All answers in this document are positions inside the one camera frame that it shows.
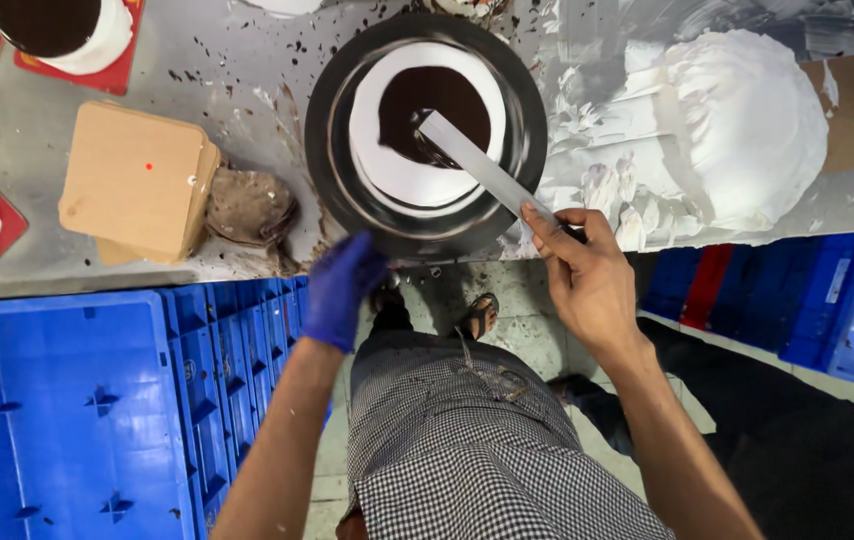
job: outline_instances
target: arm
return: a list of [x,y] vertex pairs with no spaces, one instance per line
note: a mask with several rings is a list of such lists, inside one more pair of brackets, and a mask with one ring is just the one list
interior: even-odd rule
[[331,389],[353,349],[361,302],[387,273],[387,258],[362,232],[311,271],[303,336],[297,341],[211,538],[301,538]]
[[344,353],[300,339],[227,493],[213,538],[301,538],[330,392]]
[[607,218],[585,209],[556,217],[582,225],[587,243],[525,204],[524,220],[547,264],[557,314],[617,388],[650,508],[684,540],[763,538],[637,327],[634,269]]

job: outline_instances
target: stack of cardboard boards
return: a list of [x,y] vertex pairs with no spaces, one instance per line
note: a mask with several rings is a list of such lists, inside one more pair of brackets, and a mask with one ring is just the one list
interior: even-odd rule
[[221,152],[200,126],[109,102],[80,106],[58,210],[103,264],[179,264],[205,239]]

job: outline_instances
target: sandal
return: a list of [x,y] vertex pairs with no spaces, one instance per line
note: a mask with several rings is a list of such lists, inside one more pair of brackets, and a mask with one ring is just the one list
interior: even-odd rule
[[[491,308],[493,313],[488,317]],[[482,294],[477,300],[470,303],[470,311],[465,317],[460,319],[457,328],[460,329],[462,335],[467,338],[480,339],[493,329],[493,325],[497,322],[497,313],[500,312],[500,302],[493,292]],[[474,324],[476,323],[477,334],[474,335]]]

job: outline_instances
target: hand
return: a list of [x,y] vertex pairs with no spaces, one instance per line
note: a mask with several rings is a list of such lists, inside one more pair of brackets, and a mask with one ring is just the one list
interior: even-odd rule
[[533,229],[533,246],[547,264],[550,296],[560,320],[601,367],[623,359],[618,352],[643,344],[634,269],[617,246],[607,217],[582,208],[554,214],[561,223],[583,226],[587,243],[582,244],[548,223],[532,204],[525,203],[522,212]]
[[345,355],[353,350],[361,302],[387,276],[388,261],[373,248],[366,230],[327,251],[311,269],[303,335]]

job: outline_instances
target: bare hand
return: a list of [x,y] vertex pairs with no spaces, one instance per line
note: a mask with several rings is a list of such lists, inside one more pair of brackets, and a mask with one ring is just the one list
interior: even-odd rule
[[547,264],[550,295],[570,332],[601,363],[624,358],[646,342],[637,328],[634,269],[617,246],[599,210],[569,208],[554,214],[561,223],[582,226],[586,244],[548,223],[525,203],[524,221],[533,229],[533,246]]

